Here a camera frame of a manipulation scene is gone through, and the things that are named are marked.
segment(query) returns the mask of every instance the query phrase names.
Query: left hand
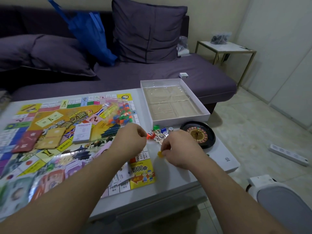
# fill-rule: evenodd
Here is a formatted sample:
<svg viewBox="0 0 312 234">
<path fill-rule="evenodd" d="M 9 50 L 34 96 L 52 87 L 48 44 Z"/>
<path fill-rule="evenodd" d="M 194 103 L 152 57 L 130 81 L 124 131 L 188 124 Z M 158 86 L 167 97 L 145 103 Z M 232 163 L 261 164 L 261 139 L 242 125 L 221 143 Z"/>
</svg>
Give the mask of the left hand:
<svg viewBox="0 0 312 234">
<path fill-rule="evenodd" d="M 146 136 L 142 127 L 128 123 L 118 130 L 109 150 L 125 163 L 142 151 L 146 145 Z"/>
</svg>

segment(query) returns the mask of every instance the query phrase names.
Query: purple sofa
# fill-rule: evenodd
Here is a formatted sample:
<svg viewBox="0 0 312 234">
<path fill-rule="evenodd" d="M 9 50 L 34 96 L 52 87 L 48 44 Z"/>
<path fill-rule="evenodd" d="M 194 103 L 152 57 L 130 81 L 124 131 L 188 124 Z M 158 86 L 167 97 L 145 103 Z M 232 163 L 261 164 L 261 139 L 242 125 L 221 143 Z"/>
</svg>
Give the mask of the purple sofa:
<svg viewBox="0 0 312 234">
<path fill-rule="evenodd" d="M 111 12 L 100 11 L 105 28 L 107 46 L 113 48 L 114 21 Z M 182 22 L 181 35 L 188 36 L 189 17 Z M 74 36 L 67 24 L 53 9 L 0 7 L 0 37 L 20 34 L 48 34 L 63 37 Z M 0 77 L 13 78 L 10 85 L 2 85 L 13 101 L 51 98 L 75 94 L 89 94 L 140 87 L 140 80 L 179 78 L 180 72 L 189 75 L 185 83 L 210 112 L 217 102 L 227 101 L 236 93 L 236 83 L 197 54 L 179 57 L 177 60 L 156 63 L 116 62 L 115 66 L 100 66 L 93 62 L 97 77 L 83 77 L 19 68 L 1 72 Z"/>
</svg>

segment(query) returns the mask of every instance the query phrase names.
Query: left forearm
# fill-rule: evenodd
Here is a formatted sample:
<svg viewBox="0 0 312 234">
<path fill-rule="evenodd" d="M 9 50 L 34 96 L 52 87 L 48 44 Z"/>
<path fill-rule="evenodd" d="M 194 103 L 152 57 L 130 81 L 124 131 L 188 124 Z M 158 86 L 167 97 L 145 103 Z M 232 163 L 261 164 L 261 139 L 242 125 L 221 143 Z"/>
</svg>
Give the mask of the left forearm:
<svg viewBox="0 0 312 234">
<path fill-rule="evenodd" d="M 57 185 L 38 200 L 0 224 L 2 233 L 76 233 L 111 179 L 123 165 L 114 151 L 106 151 L 83 169 Z"/>
</svg>

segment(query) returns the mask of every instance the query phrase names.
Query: open cardboard box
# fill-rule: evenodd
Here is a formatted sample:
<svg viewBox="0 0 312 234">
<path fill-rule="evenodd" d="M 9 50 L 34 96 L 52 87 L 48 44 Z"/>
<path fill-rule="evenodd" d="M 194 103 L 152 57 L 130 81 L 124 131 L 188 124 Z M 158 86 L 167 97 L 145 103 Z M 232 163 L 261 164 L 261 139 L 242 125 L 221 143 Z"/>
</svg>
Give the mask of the open cardboard box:
<svg viewBox="0 0 312 234">
<path fill-rule="evenodd" d="M 182 79 L 142 80 L 141 88 L 153 126 L 168 127 L 209 119 L 209 111 Z"/>
</svg>

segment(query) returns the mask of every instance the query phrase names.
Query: american flag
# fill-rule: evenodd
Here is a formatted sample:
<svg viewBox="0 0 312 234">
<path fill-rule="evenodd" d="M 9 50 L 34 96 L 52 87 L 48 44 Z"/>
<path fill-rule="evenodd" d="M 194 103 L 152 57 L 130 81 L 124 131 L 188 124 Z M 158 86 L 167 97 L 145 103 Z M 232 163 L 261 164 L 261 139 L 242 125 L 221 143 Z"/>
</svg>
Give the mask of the american flag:
<svg viewBox="0 0 312 234">
<path fill-rule="evenodd" d="M 60 144 L 64 143 L 67 139 L 69 139 L 70 137 L 72 137 L 74 135 L 75 128 L 71 129 L 69 132 L 67 132 L 65 135 L 63 135 L 63 137 L 60 140 Z"/>
<path fill-rule="evenodd" d="M 97 113 L 95 113 L 97 116 L 99 116 L 104 111 L 103 108 L 101 108 Z"/>
</svg>

